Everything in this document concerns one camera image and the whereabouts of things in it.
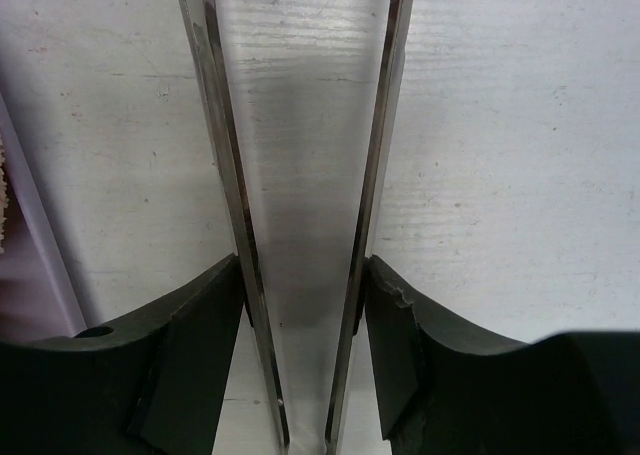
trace metal blade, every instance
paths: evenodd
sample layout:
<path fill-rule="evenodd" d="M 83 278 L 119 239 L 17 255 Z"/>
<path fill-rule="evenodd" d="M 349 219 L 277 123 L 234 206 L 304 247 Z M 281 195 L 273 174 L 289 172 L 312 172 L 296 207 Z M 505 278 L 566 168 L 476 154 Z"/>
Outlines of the metal blade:
<path fill-rule="evenodd" d="M 280 453 L 286 453 L 289 447 L 289 427 L 233 118 L 216 0 L 180 0 L 180 7 L 196 66 L 209 135 L 229 207 L 279 449 Z"/>
<path fill-rule="evenodd" d="M 391 134 L 400 95 L 404 68 L 404 47 L 409 31 L 412 4 L 413 0 L 390 0 L 389 3 L 389 18 L 382 52 L 373 126 L 329 401 L 325 431 L 328 455 L 336 455 L 340 451 L 341 432 L 346 414 L 349 377 L 353 361 L 354 337 L 358 333 L 358 324 L 362 317 L 363 300 L 360 282 L 365 260 L 371 255 L 371 236 L 375 231 L 375 222 L 380 208 L 384 175 L 391 146 Z"/>

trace shiny metal surface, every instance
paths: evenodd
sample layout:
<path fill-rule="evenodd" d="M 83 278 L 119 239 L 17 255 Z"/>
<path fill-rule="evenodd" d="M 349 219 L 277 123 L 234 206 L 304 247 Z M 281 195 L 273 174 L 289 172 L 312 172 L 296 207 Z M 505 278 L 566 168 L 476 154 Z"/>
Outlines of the shiny metal surface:
<path fill-rule="evenodd" d="M 196 66 L 214 156 L 231 216 L 277 442 L 280 453 L 287 453 L 289 427 L 233 118 L 216 0 L 180 0 L 180 6 Z"/>
<path fill-rule="evenodd" d="M 412 3 L 413 0 L 390 0 L 389 3 L 387 33 L 382 53 L 373 126 L 351 254 L 349 281 L 340 326 L 340 339 L 325 431 L 325 443 L 329 455 L 337 454 L 340 451 L 349 376 L 353 362 L 354 337 L 358 333 L 358 324 L 362 317 L 363 301 L 360 297 L 360 280 L 365 259 L 371 255 L 372 236 L 375 232 L 380 208 L 391 135 L 402 83 L 404 47 L 411 21 Z"/>
<path fill-rule="evenodd" d="M 389 0 L 217 1 L 290 453 L 317 455 Z M 637 328 L 637 1 L 414 0 L 374 254 L 512 338 Z M 91 324 L 233 250 L 179 11 L 0 0 L 1 89 Z M 342 453 L 390 455 L 361 332 Z M 245 317 L 217 454 L 276 453 L 254 345 Z"/>

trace white surface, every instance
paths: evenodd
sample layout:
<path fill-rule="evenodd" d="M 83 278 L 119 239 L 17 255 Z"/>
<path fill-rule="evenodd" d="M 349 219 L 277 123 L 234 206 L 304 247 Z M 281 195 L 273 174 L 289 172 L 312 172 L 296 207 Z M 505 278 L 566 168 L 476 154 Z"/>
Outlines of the white surface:
<path fill-rule="evenodd" d="M 385 1 L 222 3 L 294 454 L 322 453 Z M 639 2 L 416 0 L 378 251 L 417 288 L 524 339 L 637 328 Z M 230 250 L 176 0 L 0 0 L 0 81 L 90 321 Z M 273 453 L 252 345 L 216 453 Z M 388 453 L 358 357 L 345 453 Z"/>
<path fill-rule="evenodd" d="M 3 207 L 0 334 L 20 342 L 75 336 L 87 324 L 2 94 L 0 138 L 3 183 L 11 187 L 13 199 L 10 207 Z"/>

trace white painted wood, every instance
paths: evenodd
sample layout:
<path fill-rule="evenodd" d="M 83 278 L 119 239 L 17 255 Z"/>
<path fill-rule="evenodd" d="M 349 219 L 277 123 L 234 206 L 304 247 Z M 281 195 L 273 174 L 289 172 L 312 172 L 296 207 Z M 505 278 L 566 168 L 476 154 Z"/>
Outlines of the white painted wood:
<path fill-rule="evenodd" d="M 322 453 L 385 2 L 221 0 L 294 454 Z M 417 288 L 527 340 L 637 328 L 638 2 L 416 0 L 377 251 Z M 0 82 L 90 321 L 230 251 L 176 0 L 0 0 Z M 389 453 L 361 342 L 345 453 Z M 216 453 L 274 453 L 261 384 L 243 325 Z"/>

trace curved black piece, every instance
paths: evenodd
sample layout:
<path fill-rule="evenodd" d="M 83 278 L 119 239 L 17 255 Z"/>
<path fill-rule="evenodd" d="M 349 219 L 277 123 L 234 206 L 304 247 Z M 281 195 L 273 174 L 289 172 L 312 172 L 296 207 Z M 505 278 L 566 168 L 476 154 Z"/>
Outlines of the curved black piece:
<path fill-rule="evenodd" d="M 377 257 L 363 284 L 394 455 L 640 453 L 640 335 L 526 345 L 464 320 Z"/>
<path fill-rule="evenodd" d="M 0 342 L 0 452 L 210 455 L 244 296 L 229 256 L 76 338 Z"/>

